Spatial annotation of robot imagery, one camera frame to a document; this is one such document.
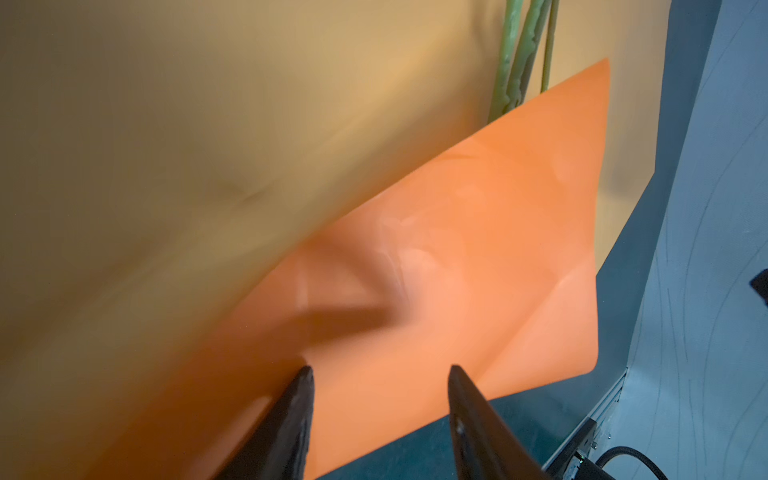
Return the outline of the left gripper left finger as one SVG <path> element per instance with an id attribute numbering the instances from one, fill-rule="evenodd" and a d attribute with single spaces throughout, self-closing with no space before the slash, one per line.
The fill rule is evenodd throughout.
<path id="1" fill-rule="evenodd" d="M 218 479 L 302 479 L 310 444 L 315 382 L 302 367 Z"/>

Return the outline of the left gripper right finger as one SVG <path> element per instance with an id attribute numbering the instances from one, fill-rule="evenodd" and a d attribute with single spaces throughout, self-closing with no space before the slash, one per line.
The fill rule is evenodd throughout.
<path id="1" fill-rule="evenodd" d="M 449 423 L 460 479 L 547 479 L 458 365 L 448 376 Z"/>

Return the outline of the orange wrapping paper sheet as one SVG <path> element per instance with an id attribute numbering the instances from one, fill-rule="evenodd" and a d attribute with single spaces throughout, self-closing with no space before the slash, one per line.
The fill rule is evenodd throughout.
<path id="1" fill-rule="evenodd" d="M 667 1 L 5 1 L 1 475 L 208 479 L 311 366 L 309 477 L 590 372 L 653 171 Z"/>

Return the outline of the light pink fake rose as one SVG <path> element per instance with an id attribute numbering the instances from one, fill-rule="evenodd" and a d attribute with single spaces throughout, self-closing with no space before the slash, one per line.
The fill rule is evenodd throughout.
<path id="1" fill-rule="evenodd" d="M 488 114 L 489 123 L 494 122 L 502 115 L 505 106 L 509 102 L 506 96 L 506 89 L 520 28 L 522 5 L 522 0 L 507 0 L 505 4 L 499 58 Z"/>

